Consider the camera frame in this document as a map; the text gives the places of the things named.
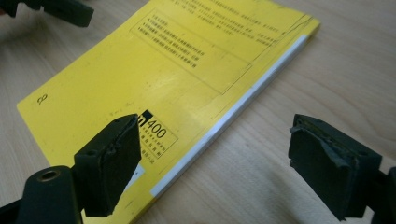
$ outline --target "yellow book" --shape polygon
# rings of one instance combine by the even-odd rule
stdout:
[[[51,165],[111,120],[137,113],[142,161],[112,216],[129,223],[172,183],[315,33],[272,1],[151,0],[18,104]]]

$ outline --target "yellow cover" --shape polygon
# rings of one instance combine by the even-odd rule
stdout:
[[[114,214],[155,201],[319,26],[272,1],[151,0],[113,34],[18,104],[51,165],[111,120],[140,115],[142,161]]]

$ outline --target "printed logo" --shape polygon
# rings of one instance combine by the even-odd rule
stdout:
[[[177,137],[148,110],[139,116],[138,122],[142,156],[153,164],[177,141]]]

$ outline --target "table surface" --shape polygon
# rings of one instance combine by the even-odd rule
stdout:
[[[81,29],[20,5],[0,17],[0,206],[49,166],[16,104],[147,0],[89,1]],[[277,0],[321,20],[309,45],[138,223],[338,223],[289,167],[294,114],[323,119],[396,165],[396,1]],[[373,212],[347,223],[370,223]]]

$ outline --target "wood grain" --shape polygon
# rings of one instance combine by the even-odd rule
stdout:
[[[0,206],[49,164],[16,104],[147,0],[86,1],[80,29],[20,5],[0,17]],[[339,223],[289,167],[294,114],[324,119],[396,165],[396,2],[278,0],[321,20],[317,35],[138,223]],[[370,223],[364,219],[346,223]]]

